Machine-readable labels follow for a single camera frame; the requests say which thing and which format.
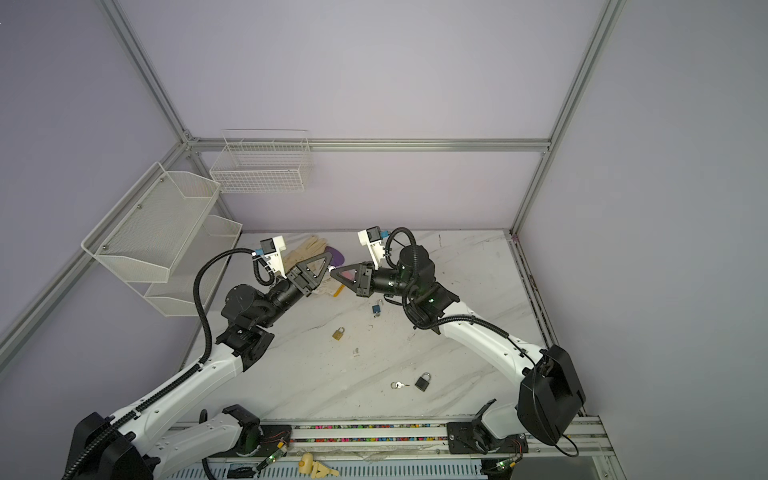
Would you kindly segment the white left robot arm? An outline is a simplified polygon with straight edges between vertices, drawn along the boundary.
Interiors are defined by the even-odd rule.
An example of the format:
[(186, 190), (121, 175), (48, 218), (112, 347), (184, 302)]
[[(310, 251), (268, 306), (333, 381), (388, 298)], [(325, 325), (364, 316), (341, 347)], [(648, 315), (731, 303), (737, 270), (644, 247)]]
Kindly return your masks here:
[(277, 319), (321, 284), (331, 266), (329, 252), (296, 263), (267, 293), (248, 285), (233, 288), (222, 311), (228, 326), (213, 336), (200, 296), (207, 270), (237, 254), (225, 250), (208, 260), (193, 282), (193, 301), (204, 334), (200, 358), (152, 392), (104, 417), (92, 413), (73, 432), (66, 479), (164, 479), (211, 455), (233, 448), (253, 451), (259, 419), (240, 405), (180, 433), (170, 428), (203, 399), (246, 372), (266, 353)]

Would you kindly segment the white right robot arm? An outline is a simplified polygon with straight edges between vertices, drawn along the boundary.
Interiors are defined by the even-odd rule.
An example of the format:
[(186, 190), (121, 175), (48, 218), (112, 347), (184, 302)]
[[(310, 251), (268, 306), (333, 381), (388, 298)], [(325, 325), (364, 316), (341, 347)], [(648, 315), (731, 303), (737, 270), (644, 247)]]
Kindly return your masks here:
[(382, 295), (402, 308), (413, 328), (433, 331), (473, 351), (512, 384), (516, 401), (491, 399), (469, 422), (448, 428), (452, 443), (472, 453), (501, 451), (531, 435), (558, 447), (586, 395), (569, 353), (525, 342), (483, 319), (437, 279), (436, 266), (414, 234), (371, 227), (358, 234), (368, 261), (334, 267), (332, 278), (359, 297)]

